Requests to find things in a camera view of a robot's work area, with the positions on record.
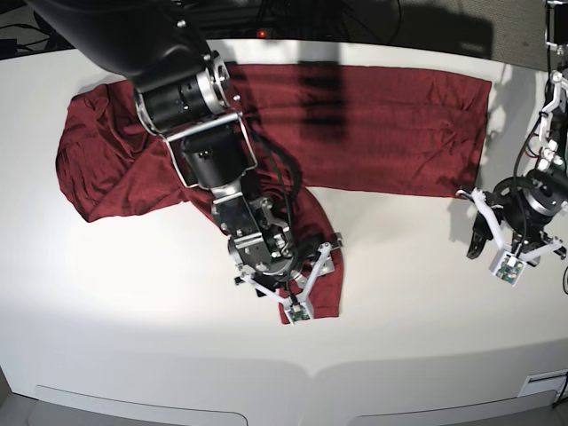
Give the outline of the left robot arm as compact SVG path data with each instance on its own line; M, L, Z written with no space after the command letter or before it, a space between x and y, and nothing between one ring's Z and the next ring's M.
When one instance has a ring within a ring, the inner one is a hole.
M531 150L533 168L521 174L516 163L511 177L493 190L461 187L456 193L477 209L467 257L478 258L485 244L493 241L497 253L489 270L511 286L543 256L567 256L563 241L545 231L556 215L567 210L567 3L547 1L545 22L548 80L544 104L521 148ZM539 144L534 149L532 139Z

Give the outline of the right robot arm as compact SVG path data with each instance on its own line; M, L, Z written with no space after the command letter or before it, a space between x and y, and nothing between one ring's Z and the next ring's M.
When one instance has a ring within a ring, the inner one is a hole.
M211 196L237 282L275 301L289 324L312 320L312 291L335 271L339 234L297 237L296 162L249 125L230 75L178 1L34 1L97 66L133 87L139 121L162 140L183 187Z

